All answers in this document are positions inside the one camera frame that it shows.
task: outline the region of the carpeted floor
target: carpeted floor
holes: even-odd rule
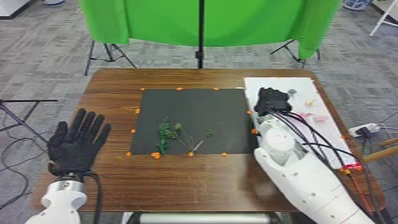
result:
[[[374,37],[369,37],[378,17],[379,14],[370,8],[362,12],[339,10],[321,45],[321,61],[315,58],[308,59],[305,66],[323,83],[347,127],[378,122],[398,111],[398,28],[383,25]],[[58,103],[42,104],[31,114],[28,124],[38,132],[51,132],[56,122],[70,118],[90,79],[81,75],[88,42],[76,1],[67,1],[54,8],[35,2],[13,20],[0,21],[0,98],[58,99]],[[273,56],[267,54],[278,45],[205,49],[205,68],[298,68],[299,65],[285,51]],[[132,40],[122,49],[140,68],[195,67],[191,47]],[[124,60],[113,64],[93,62],[90,71],[93,72],[99,67],[127,67],[127,63]],[[10,108],[17,113],[28,110],[28,106],[20,104],[10,105]],[[386,124],[398,127],[398,118],[390,119]],[[10,135],[31,136],[22,128],[12,129]],[[385,133],[379,133],[372,145],[383,138]],[[1,151],[10,142],[12,139],[0,133]],[[365,153],[370,150],[379,149],[376,146],[367,147]],[[40,151],[31,142],[19,142],[4,154],[6,164],[13,164],[36,153]],[[381,189],[398,185],[395,167],[395,156],[370,163]],[[29,180],[28,190],[44,168],[44,156],[15,168]],[[0,171],[0,204],[17,195],[20,189],[22,178],[12,172]],[[395,191],[398,189],[385,191],[390,216],[398,215]],[[26,195],[0,210],[0,223],[24,223],[35,213]],[[118,219],[120,214],[106,214],[100,223],[116,223]],[[90,223],[88,214],[83,214],[83,220],[83,223]]]

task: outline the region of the white sheet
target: white sheet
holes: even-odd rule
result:
[[[331,146],[337,149],[349,152],[347,145],[346,145],[344,140],[340,138],[340,132],[339,132],[339,129],[337,129],[337,125],[333,123],[331,115],[328,113],[319,94],[315,93],[312,80],[308,78],[244,78],[244,89],[246,89],[244,90],[244,96],[246,96],[246,99],[248,99],[248,106],[250,106],[251,112],[253,112],[253,105],[257,103],[257,91],[259,91],[260,87],[262,88],[271,87],[273,89],[276,89],[283,93],[287,93],[289,89],[294,89],[296,93],[294,93],[292,97],[289,98],[289,104],[292,106],[292,112],[294,113],[310,113],[315,116],[324,116],[326,117],[326,120],[323,122],[314,122],[314,119],[312,119],[314,115],[312,115],[305,118],[305,121],[307,121],[308,125],[312,126],[314,130],[324,136]],[[310,100],[314,100],[312,106],[307,106],[305,102],[310,101]],[[257,127],[255,117],[257,117],[257,113],[253,112],[251,113],[251,120],[253,120],[253,126]],[[292,119],[289,119],[289,121],[296,125],[308,142],[314,142],[312,134],[310,134],[310,131],[308,131],[307,127]],[[335,168],[335,169],[340,168],[340,164],[339,164],[337,157],[333,155],[331,150],[323,148],[323,152],[324,152],[324,155],[326,155],[326,158],[328,158],[331,168]],[[340,155],[344,164],[353,164],[354,159],[342,153],[339,153],[339,155]]]

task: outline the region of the green screen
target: green screen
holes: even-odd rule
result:
[[[129,38],[196,46],[198,0],[79,0],[92,39],[125,44]],[[299,42],[308,58],[326,33],[337,0],[205,0],[203,45]]]

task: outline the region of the wooden table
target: wooden table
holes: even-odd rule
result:
[[[324,101],[351,152],[354,142],[337,116],[319,82],[305,70],[195,70],[195,69],[100,69],[86,86],[77,108],[102,113],[111,134],[99,152],[93,170],[102,183],[102,211],[296,211],[251,155],[166,155],[159,160],[147,156],[125,157],[140,106],[140,88],[235,88],[243,77],[308,77]],[[363,193],[363,176],[353,174]],[[52,181],[45,173],[33,191],[33,207]],[[370,185],[381,207],[379,187]],[[95,185],[86,184],[88,202],[81,211],[93,211]]]

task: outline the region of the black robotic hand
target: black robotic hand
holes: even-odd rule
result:
[[[93,112],[86,113],[84,109],[79,109],[68,128],[63,121],[58,123],[56,131],[47,141],[51,160],[47,171],[54,176],[68,173],[77,175],[90,171],[95,154],[109,133],[109,124],[102,126],[102,120],[102,115],[95,116]]]

